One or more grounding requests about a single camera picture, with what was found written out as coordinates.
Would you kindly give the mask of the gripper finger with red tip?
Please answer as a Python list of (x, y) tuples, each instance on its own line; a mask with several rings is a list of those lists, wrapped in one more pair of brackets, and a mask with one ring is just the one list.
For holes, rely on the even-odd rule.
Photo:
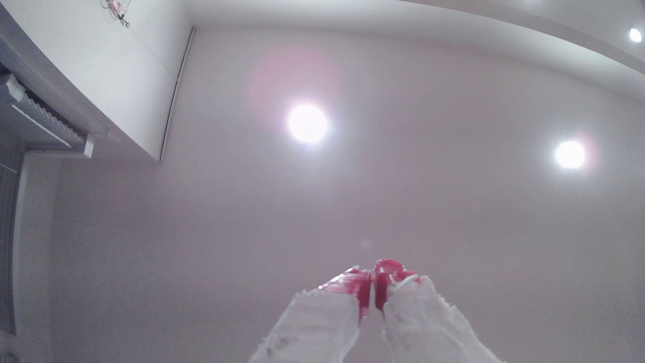
[(367, 316), (372, 272), (353, 267), (295, 294), (249, 362), (343, 362)]
[(429, 276), (382, 259), (375, 263), (374, 289), (394, 362), (502, 362)]

